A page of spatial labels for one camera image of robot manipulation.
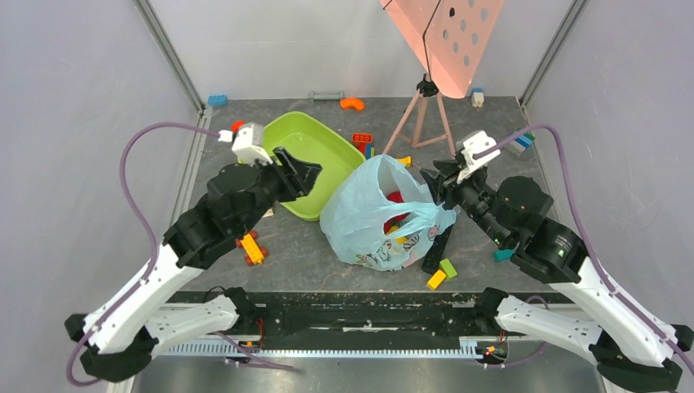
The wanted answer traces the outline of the lime green plastic tray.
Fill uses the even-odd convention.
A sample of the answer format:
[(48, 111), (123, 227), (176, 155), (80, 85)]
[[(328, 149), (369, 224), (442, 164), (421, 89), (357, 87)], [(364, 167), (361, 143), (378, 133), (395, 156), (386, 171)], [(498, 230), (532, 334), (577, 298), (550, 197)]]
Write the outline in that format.
[(255, 131), (254, 144), (273, 157), (273, 149), (285, 148), (294, 158), (319, 164), (322, 171), (311, 193), (283, 206), (306, 221), (319, 220), (333, 192), (365, 158), (356, 147), (320, 121), (304, 112), (292, 111)]

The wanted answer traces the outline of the light blue printed plastic bag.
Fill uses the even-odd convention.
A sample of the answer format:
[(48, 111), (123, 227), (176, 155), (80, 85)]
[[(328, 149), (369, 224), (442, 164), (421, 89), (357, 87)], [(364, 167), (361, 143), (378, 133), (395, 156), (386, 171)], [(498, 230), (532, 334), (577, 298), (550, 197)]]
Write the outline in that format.
[[(386, 200), (400, 191), (404, 203)], [(409, 216), (388, 234), (383, 224)], [(435, 235), (452, 226), (455, 210), (436, 205), (428, 187), (395, 158), (374, 156), (362, 163), (333, 193), (320, 214), (320, 228), (336, 257), (377, 271), (395, 271), (424, 258)]]

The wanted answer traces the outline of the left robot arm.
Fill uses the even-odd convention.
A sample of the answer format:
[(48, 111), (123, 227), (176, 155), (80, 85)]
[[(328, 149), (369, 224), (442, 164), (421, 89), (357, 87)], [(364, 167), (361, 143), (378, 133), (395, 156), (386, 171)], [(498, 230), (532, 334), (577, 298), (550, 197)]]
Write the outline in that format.
[(71, 361), (81, 363), (91, 383), (122, 382), (184, 342), (230, 329), (250, 332), (259, 310), (239, 287), (179, 312), (162, 317), (155, 312), (236, 249), (271, 207), (307, 196), (321, 170), (283, 147), (268, 161), (244, 159), (223, 167), (208, 182), (206, 194), (164, 233), (154, 256), (111, 300), (65, 321), (77, 344)]

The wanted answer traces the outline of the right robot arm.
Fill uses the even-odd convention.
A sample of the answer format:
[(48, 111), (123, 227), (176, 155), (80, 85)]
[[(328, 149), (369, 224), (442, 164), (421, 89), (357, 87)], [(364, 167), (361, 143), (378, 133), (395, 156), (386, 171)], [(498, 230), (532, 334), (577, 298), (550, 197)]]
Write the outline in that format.
[(423, 169), (434, 201), (460, 208), (497, 246), (511, 251), (521, 272), (550, 286), (580, 307), (587, 318), (538, 309), (504, 291), (486, 288), (472, 313), (484, 334), (518, 332), (587, 360), (613, 384), (632, 392), (675, 391), (682, 369), (674, 354), (692, 348), (693, 331), (648, 313), (625, 291), (609, 283), (594, 264), (583, 239), (548, 217), (552, 198), (532, 179), (513, 176), (498, 188), (486, 169), (458, 178), (454, 160)]

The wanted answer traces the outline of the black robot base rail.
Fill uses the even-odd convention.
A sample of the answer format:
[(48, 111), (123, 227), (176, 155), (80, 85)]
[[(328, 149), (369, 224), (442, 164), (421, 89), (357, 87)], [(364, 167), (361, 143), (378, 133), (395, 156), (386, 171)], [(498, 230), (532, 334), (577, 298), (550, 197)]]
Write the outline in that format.
[(256, 310), (226, 333), (266, 350), (452, 350), (459, 338), (499, 338), (475, 292), (251, 292)]

